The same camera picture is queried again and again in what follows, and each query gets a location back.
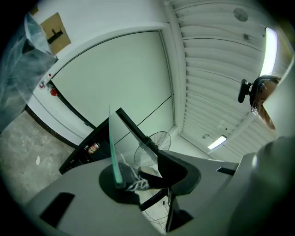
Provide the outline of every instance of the wall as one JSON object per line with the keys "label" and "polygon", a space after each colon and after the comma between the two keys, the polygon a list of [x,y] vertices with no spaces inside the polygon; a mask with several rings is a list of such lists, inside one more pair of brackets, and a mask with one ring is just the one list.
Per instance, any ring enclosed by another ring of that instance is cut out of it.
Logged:
{"label": "wall", "polygon": [[[167,24],[158,0],[47,0],[38,3],[38,9],[34,18],[39,24],[58,12],[71,40],[57,54],[59,61],[48,71],[52,75],[73,57],[107,38],[156,30]],[[36,88],[28,106],[51,129],[75,144],[92,131],[47,90]]]}
{"label": "wall", "polygon": [[109,116],[109,106],[112,111],[122,107],[139,124],[171,96],[158,32],[125,35],[99,44],[73,59],[52,82],[94,126]]}
{"label": "wall", "polygon": [[294,56],[294,51],[288,41],[288,38],[280,28],[274,28],[278,34],[277,58],[272,74],[282,77],[286,72],[291,60]]}
{"label": "wall", "polygon": [[187,141],[185,138],[181,137],[179,134],[171,135],[171,146],[169,150],[188,156],[212,159],[209,155]]}

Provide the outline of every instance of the fluorescent light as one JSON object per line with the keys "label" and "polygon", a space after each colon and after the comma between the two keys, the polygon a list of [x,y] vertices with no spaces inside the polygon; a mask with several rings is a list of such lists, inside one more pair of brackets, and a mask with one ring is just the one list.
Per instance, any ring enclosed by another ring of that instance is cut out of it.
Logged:
{"label": "fluorescent light", "polygon": [[270,28],[266,28],[265,37],[265,55],[260,76],[271,75],[277,57],[277,33]]}
{"label": "fluorescent light", "polygon": [[208,146],[208,148],[210,150],[212,150],[213,148],[216,148],[217,146],[219,146],[220,144],[222,144],[226,139],[227,139],[227,137],[224,136],[224,135],[222,135],[214,143],[212,143],[210,146]]}

